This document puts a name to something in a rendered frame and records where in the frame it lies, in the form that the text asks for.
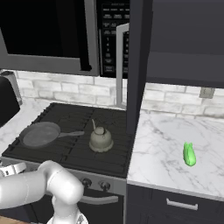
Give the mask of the black countertop appliance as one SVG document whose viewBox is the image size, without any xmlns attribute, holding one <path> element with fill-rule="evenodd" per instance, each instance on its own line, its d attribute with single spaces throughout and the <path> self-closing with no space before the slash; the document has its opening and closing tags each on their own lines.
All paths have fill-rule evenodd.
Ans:
<svg viewBox="0 0 224 224">
<path fill-rule="evenodd" d="M 20 106 L 10 81 L 0 76 L 0 128 L 19 110 Z"/>
</svg>

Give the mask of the grey kettle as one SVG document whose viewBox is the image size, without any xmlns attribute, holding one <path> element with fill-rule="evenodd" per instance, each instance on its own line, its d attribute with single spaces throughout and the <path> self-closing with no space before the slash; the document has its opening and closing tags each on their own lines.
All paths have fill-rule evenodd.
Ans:
<svg viewBox="0 0 224 224">
<path fill-rule="evenodd" d="M 90 135 L 90 149 L 100 153 L 109 151 L 114 145 L 111 133 L 101 126 L 96 126 L 95 120 L 92 120 L 92 123 L 94 129 Z"/>
</svg>

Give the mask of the dark drawer front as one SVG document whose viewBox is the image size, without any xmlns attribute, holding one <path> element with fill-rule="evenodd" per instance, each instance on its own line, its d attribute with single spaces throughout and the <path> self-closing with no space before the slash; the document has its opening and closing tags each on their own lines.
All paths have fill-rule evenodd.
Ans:
<svg viewBox="0 0 224 224">
<path fill-rule="evenodd" d="M 182 193 L 128 185 L 127 224 L 224 224 L 224 202 Z M 168 206 L 166 198 L 198 210 Z"/>
</svg>

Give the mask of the grey wall outlet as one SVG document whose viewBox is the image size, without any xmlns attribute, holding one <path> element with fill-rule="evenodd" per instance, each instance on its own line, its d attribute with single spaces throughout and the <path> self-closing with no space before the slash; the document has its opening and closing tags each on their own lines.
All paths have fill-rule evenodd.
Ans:
<svg viewBox="0 0 224 224">
<path fill-rule="evenodd" d="M 212 99 L 214 97 L 215 89 L 212 87 L 202 87 L 200 89 L 199 97 L 203 99 Z"/>
</svg>

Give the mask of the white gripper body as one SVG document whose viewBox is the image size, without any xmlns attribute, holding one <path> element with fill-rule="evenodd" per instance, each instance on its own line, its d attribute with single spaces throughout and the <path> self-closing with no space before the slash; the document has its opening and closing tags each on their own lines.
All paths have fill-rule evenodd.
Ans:
<svg viewBox="0 0 224 224">
<path fill-rule="evenodd" d="M 7 166 L 0 166 L 0 178 L 19 174 L 26 169 L 25 163 L 10 164 Z"/>
</svg>

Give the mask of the green vegetable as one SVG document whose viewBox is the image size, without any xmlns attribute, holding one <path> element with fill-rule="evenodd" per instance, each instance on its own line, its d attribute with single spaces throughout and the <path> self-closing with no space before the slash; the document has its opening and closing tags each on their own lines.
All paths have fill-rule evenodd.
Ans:
<svg viewBox="0 0 224 224">
<path fill-rule="evenodd" d="M 194 166 L 196 164 L 196 156 L 192 143 L 184 143 L 183 158 L 188 166 Z"/>
</svg>

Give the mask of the dark wall cabinet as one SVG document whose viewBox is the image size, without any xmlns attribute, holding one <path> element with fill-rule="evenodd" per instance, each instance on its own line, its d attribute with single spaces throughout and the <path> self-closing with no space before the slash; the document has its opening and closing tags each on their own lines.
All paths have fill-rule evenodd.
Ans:
<svg viewBox="0 0 224 224">
<path fill-rule="evenodd" d="M 224 0 L 154 0 L 147 81 L 224 88 Z"/>
</svg>

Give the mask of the dark grey frying pan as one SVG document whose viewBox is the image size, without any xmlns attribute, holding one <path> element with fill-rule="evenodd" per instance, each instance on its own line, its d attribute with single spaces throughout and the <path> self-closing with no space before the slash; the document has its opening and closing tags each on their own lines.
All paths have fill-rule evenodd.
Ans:
<svg viewBox="0 0 224 224">
<path fill-rule="evenodd" d="M 62 132 L 60 126 L 54 122 L 36 122 L 29 125 L 19 134 L 19 140 L 26 148 L 38 149 L 46 147 L 61 137 L 78 137 L 84 134 L 83 130 Z"/>
</svg>

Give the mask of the black microwave oven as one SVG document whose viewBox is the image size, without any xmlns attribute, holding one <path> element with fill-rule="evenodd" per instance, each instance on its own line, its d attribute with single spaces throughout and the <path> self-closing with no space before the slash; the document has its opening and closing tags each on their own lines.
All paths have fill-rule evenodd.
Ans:
<svg viewBox="0 0 224 224">
<path fill-rule="evenodd" d="M 116 27 L 130 0 L 84 0 L 90 71 L 81 70 L 80 0 L 0 0 L 0 68 L 116 76 Z"/>
</svg>

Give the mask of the black stove knob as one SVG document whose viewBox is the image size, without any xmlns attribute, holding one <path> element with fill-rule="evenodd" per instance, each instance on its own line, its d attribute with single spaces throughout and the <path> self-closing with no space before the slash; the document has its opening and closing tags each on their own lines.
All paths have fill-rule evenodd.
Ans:
<svg viewBox="0 0 224 224">
<path fill-rule="evenodd" d="M 101 181 L 99 183 L 101 189 L 105 192 L 107 192 L 110 189 L 110 183 L 106 182 L 106 181 Z"/>
<path fill-rule="evenodd" d="M 92 185 L 92 181 L 89 178 L 84 178 L 81 183 L 86 187 L 89 188 Z"/>
</svg>

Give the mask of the black stove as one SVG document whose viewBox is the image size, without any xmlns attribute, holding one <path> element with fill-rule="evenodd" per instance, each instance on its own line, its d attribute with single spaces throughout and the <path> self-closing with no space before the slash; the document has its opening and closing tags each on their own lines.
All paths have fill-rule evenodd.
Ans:
<svg viewBox="0 0 224 224">
<path fill-rule="evenodd" d="M 93 123 L 106 128 L 114 145 L 107 152 L 94 152 L 89 148 Z M 126 133 L 126 113 L 122 110 L 92 108 L 53 102 L 35 119 L 38 122 L 57 123 L 61 130 L 83 130 L 83 136 L 66 136 L 40 149 L 28 149 L 16 139 L 3 152 L 3 165 L 26 163 L 29 172 L 39 164 L 52 160 L 67 168 L 80 181 L 90 179 L 92 185 L 84 186 L 84 196 L 117 196 L 118 201 L 106 205 L 89 205 L 79 202 L 78 207 L 89 224 L 125 224 L 126 185 L 134 137 Z M 110 183 L 105 192 L 99 183 Z"/>
</svg>

